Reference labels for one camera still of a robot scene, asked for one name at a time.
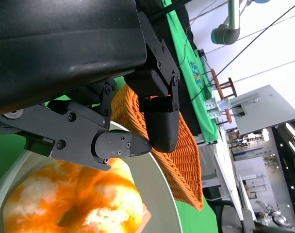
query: green table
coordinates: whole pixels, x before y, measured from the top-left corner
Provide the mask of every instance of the green table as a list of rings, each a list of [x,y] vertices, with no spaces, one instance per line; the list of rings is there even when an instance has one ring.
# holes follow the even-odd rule
[[[171,0],[162,0],[162,3],[166,7],[171,4]],[[204,74],[199,55],[197,51],[192,49],[191,44],[186,39],[186,34],[176,11],[167,14],[167,20],[190,99],[194,98],[192,105],[203,138],[205,142],[216,141],[219,136],[218,128],[215,120],[210,119],[204,105],[204,101],[211,98],[211,88],[204,88],[209,81]]]

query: orange wicker basket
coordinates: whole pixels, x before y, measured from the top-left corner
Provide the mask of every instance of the orange wicker basket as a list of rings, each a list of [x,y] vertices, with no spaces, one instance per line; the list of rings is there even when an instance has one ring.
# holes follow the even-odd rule
[[[112,120],[148,138],[143,114],[139,112],[138,96],[127,86],[119,90],[112,102]],[[176,200],[196,209],[203,207],[201,168],[197,144],[180,113],[179,137],[172,153],[152,150]]]

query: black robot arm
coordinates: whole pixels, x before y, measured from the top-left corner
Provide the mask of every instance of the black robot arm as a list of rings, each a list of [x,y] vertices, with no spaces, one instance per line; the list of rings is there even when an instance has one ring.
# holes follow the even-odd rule
[[[26,149],[102,170],[149,152],[145,138],[109,131],[121,75],[151,145],[173,151],[179,70],[133,0],[0,1],[0,133],[24,136]],[[71,100],[53,100],[61,95]]]

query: white table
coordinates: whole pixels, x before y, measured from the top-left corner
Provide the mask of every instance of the white table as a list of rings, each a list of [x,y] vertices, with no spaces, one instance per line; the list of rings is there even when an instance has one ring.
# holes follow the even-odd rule
[[[221,134],[216,144],[213,145],[214,157],[213,162],[216,169],[217,177],[226,194],[230,193],[230,199],[233,202],[241,221],[244,220],[242,206],[236,186],[235,175],[233,171],[230,151],[226,142],[226,134],[224,130],[220,130]]]

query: wooden stool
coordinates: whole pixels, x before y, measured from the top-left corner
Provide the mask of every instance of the wooden stool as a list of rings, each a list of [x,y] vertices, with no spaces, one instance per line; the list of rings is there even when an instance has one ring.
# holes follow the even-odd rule
[[[235,90],[235,87],[234,87],[234,83],[231,80],[231,78],[229,78],[228,82],[220,84],[220,87],[221,87],[222,90],[230,87],[232,92],[233,92],[233,94],[225,96],[225,98],[228,98],[228,97],[231,97],[231,96],[237,97],[237,93],[236,93],[236,90]]]
[[[214,83],[215,83],[216,89],[217,89],[217,91],[218,91],[218,93],[220,95],[220,98],[222,100],[224,100],[225,98],[231,97],[231,96],[235,96],[235,97],[237,96],[237,93],[236,93],[236,90],[235,90],[235,87],[234,87],[234,84],[233,84],[231,78],[229,78],[228,82],[220,84],[219,80],[217,79],[217,76],[216,76],[216,73],[215,73],[214,69],[211,69],[211,72],[212,72],[212,76],[214,78]],[[230,94],[230,95],[224,97],[222,89],[229,88],[229,87],[231,87],[231,89],[233,91],[233,94]],[[229,113],[229,109],[225,109],[225,113],[226,113],[228,121],[221,122],[221,124],[224,124],[224,123],[227,123],[227,122],[231,124],[232,119],[231,119],[231,116],[230,116],[230,113]]]

